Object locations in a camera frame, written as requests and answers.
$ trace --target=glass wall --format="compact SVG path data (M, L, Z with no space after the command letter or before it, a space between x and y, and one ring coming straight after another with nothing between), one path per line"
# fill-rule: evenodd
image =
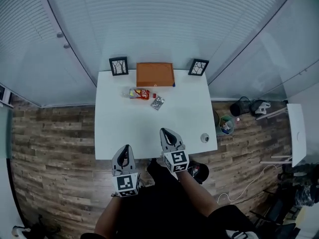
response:
M1 84L39 106L95 102L94 83L58 40L41 0L0 0L0 18Z
M283 100L319 81L319 0L288 0L209 85L213 99Z
M109 58L171 62L209 60L209 79L236 56L285 0L49 0L84 67L97 80Z
M12 110L0 107L0 162L5 158L11 158L11 124Z

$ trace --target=orange box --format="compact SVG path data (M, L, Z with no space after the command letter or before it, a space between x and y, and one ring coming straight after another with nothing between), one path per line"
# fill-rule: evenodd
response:
M172 63L137 63L137 87L173 87L175 84Z

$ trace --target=black picture frame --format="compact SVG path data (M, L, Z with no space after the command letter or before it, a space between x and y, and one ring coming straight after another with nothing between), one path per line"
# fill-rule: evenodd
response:
M113 76L129 74L127 57L110 58L110 67ZM121 66L121 72L118 72L117 65Z
M208 60L194 59L192 65L190 67L190 70L188 72L188 75L202 76L203 73L205 72L205 69L206 69L208 63L209 63Z

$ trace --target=person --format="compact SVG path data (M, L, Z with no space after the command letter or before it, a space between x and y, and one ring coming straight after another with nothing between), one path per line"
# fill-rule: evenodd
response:
M255 235L254 225L236 206L219 206L186 170L177 172L176 180L152 159L147 171L155 185L141 188L136 196L113 197L94 233L83 234L81 239L226 239L245 232Z

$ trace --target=white table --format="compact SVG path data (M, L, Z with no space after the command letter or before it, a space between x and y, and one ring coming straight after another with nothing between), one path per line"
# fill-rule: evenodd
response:
M178 133L188 154L217 150L214 116L205 74L190 76L174 70L176 87L146 88L165 99L157 111L150 100L122 97L125 87L136 86L136 71L112 76L100 72L95 106L95 157L112 159L125 144L132 147L134 158L160 157L160 129ZM204 143L200 137L209 135Z
M292 155L272 156L271 158L288 158L292 159L292 161L261 161L261 164L292 164L294 167L307 154L304 114L300 104L287 104L287 107L273 113L260 116L257 120L272 118L286 112L288 112L290 122Z

